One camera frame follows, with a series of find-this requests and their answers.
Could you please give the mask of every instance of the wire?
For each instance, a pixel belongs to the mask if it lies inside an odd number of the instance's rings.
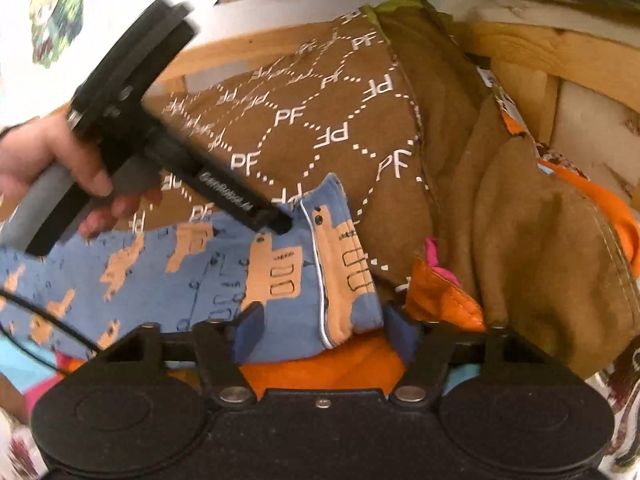
[[[60,321],[55,316],[52,316],[45,309],[34,305],[33,303],[31,303],[31,301],[25,300],[24,298],[21,298],[20,296],[16,296],[15,294],[12,294],[9,291],[4,290],[4,288],[1,288],[1,287],[0,287],[0,297],[5,298],[7,301],[19,306],[21,309],[26,310],[28,312],[31,312],[32,314],[35,314],[36,316],[41,317],[42,319],[44,319],[48,323],[51,323],[53,326],[55,326],[57,329],[59,329],[60,332],[62,332],[65,335],[69,336],[71,339],[74,339],[75,341],[79,342],[82,346],[84,346],[85,348],[89,349],[91,352],[94,352],[95,354],[99,354],[100,353],[100,348],[93,341],[91,341],[86,336],[84,336],[81,333],[79,333],[77,330],[73,329],[73,327],[69,326],[67,323],[65,323],[63,321]],[[69,372],[67,370],[63,370],[61,368],[58,368],[57,366],[45,361],[44,359],[41,359],[40,357],[38,357],[33,352],[31,352],[30,350],[26,349],[21,343],[19,343],[15,339],[15,337],[7,329],[4,328],[4,326],[2,326],[2,324],[0,324],[0,333],[2,333],[7,338],[7,340],[11,344],[13,344],[18,350],[20,350],[24,354],[28,355],[34,361],[37,361],[41,365],[46,366],[47,368],[50,368],[53,371],[58,372],[60,374],[63,374],[63,375],[68,375],[69,374]]]

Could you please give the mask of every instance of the hand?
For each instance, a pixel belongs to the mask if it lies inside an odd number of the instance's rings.
[[[108,196],[113,191],[98,149],[76,139],[64,114],[54,114],[24,124],[0,140],[0,192],[20,200],[54,160],[66,166],[86,192]],[[116,196],[110,206],[89,213],[78,232],[84,238],[92,238],[113,229],[119,217],[138,210],[142,196],[158,204],[162,192],[156,187],[142,195]]]

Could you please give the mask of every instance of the gray handle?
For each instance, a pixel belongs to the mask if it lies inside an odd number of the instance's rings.
[[[111,176],[114,193],[106,198],[92,198],[68,225],[60,241],[68,241],[87,215],[96,207],[111,203],[114,195],[142,193],[158,185],[159,171],[160,168],[148,159],[133,155]],[[61,164],[49,166],[0,228],[0,246],[27,250],[41,225],[75,182],[69,170]]]

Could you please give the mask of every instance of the clothing pile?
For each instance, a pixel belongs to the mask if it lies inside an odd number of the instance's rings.
[[[622,419],[604,471],[635,472],[638,225],[568,161],[545,160],[431,6],[365,7],[267,67],[146,104],[290,210],[292,231],[254,234],[166,174],[162,205],[120,231],[43,260],[2,250],[4,288],[103,348],[143,322],[188,330],[259,301],[263,336],[242,366],[259,395],[388,392],[404,365],[380,330],[385,301],[465,330],[508,324],[591,377]],[[88,357],[8,304],[0,322],[75,366]]]

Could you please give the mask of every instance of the cartoon character poster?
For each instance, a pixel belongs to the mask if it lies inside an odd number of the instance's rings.
[[[33,63],[50,68],[82,30],[84,0],[30,0]]]

